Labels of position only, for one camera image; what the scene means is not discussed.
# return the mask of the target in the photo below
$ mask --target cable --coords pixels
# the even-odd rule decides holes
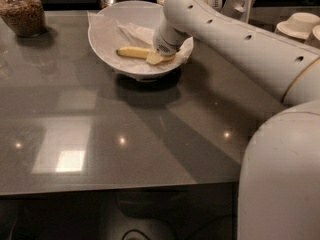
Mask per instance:
[[[143,236],[147,240],[151,240],[150,237],[148,237],[145,233],[143,233],[139,229],[130,229],[130,230],[128,230],[126,233],[124,233],[124,235],[122,236],[121,240],[126,240],[126,236],[129,235],[132,232],[140,234],[141,236]]]
[[[201,232],[202,230],[206,229],[208,226],[210,226],[212,223],[221,220],[221,219],[226,219],[226,218],[230,218],[232,217],[232,215],[225,215],[225,216],[221,216],[221,217],[217,217],[214,218],[212,220],[207,221],[206,223],[202,224],[200,227],[198,227],[196,230],[194,230],[193,232],[191,232],[184,240],[190,240],[192,239],[194,236],[196,236],[199,232]]]

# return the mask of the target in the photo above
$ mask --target dark floor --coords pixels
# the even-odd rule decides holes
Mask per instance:
[[[15,240],[234,240],[235,184],[19,196]]]

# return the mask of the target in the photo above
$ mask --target coffee beans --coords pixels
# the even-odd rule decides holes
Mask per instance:
[[[0,16],[21,37],[32,37],[46,31],[40,0],[0,0]]]

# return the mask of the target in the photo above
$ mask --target gray table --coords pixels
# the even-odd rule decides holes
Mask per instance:
[[[237,182],[284,109],[197,40],[189,63],[139,83],[92,51],[86,11],[46,17],[30,39],[0,23],[0,195]]]

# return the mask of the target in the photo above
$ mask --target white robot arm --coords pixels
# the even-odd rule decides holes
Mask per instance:
[[[268,120],[247,147],[238,239],[318,240],[320,50],[223,16],[219,8],[218,0],[165,0],[154,46],[170,55],[193,36],[295,106]]]
[[[320,85],[315,81],[320,79],[319,49],[226,17],[217,11],[221,3],[165,0],[165,19],[155,32],[155,48],[171,55],[193,36],[286,104],[320,98]]]

